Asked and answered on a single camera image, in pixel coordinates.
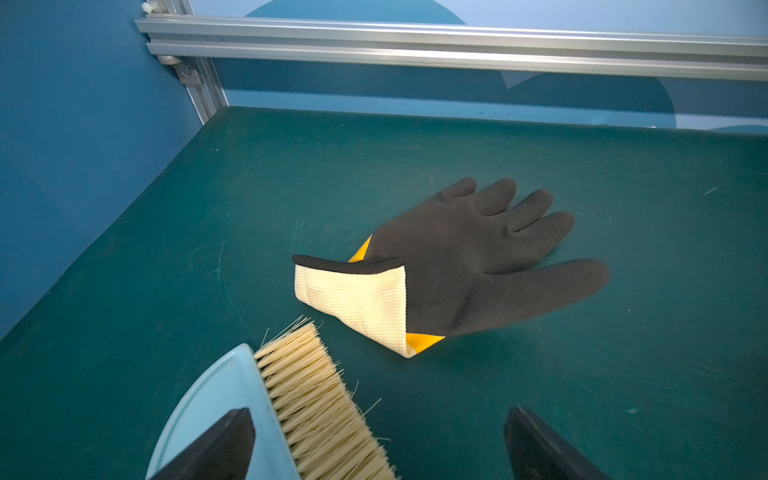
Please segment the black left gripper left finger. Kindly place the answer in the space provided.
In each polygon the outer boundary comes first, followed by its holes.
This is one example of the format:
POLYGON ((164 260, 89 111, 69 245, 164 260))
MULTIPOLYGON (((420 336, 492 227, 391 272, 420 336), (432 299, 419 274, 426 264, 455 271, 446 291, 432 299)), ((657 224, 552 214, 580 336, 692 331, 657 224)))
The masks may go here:
POLYGON ((255 439, 250 410, 232 409, 161 468, 152 480, 243 480, 255 439))

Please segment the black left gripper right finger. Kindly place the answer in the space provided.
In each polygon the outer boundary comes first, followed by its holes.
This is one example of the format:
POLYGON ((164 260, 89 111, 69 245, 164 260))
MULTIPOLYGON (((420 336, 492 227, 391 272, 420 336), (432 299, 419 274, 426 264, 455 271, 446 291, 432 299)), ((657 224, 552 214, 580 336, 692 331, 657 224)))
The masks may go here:
POLYGON ((518 480, 608 480, 584 455, 532 410, 510 409, 504 440, 518 480))

